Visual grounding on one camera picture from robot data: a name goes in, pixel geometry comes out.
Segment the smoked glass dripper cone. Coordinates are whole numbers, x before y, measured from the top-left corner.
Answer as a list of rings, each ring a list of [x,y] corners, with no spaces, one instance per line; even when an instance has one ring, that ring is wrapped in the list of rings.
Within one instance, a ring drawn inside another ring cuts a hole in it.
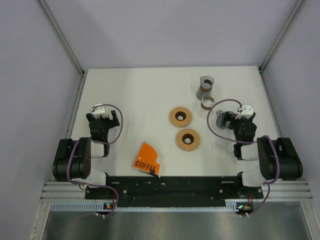
[[[234,115],[235,113],[233,111],[222,111],[217,110],[216,115],[216,126],[219,129],[228,129],[231,123],[231,115]]]

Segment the clear glass carafe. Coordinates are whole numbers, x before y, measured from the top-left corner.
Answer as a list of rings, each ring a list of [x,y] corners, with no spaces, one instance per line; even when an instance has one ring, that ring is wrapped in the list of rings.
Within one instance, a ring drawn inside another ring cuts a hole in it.
[[[204,94],[200,100],[200,116],[204,118],[215,103],[215,96],[212,96],[210,93]]]

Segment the orange coffee filter pack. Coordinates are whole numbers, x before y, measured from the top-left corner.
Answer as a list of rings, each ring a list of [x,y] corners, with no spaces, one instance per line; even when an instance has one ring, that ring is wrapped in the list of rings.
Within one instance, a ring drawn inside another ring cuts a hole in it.
[[[143,173],[160,177],[161,166],[157,162],[158,153],[146,142],[143,142],[133,163],[133,168]]]

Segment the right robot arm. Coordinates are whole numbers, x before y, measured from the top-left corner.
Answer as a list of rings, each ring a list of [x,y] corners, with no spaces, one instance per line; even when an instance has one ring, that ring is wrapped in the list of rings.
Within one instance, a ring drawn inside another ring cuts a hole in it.
[[[216,126],[233,131],[235,144],[233,154],[239,161],[257,161],[258,166],[238,174],[239,182],[233,185],[233,192],[245,198],[252,187],[272,184],[277,180],[292,181],[303,174],[303,166],[290,138],[279,137],[269,140],[266,136],[254,140],[257,126],[251,116],[232,111],[216,112]]]

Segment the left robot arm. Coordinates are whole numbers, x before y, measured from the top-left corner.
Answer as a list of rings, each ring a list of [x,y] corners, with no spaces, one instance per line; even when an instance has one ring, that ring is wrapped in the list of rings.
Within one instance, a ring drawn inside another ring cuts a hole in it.
[[[104,158],[109,155],[109,130],[120,126],[115,110],[111,116],[105,112],[87,113],[86,119],[90,137],[78,140],[71,138],[59,141],[52,165],[52,174],[58,182],[91,182],[94,175],[98,177],[96,192],[102,198],[109,198],[114,191],[111,183],[106,181],[107,174],[92,169],[92,158]]]

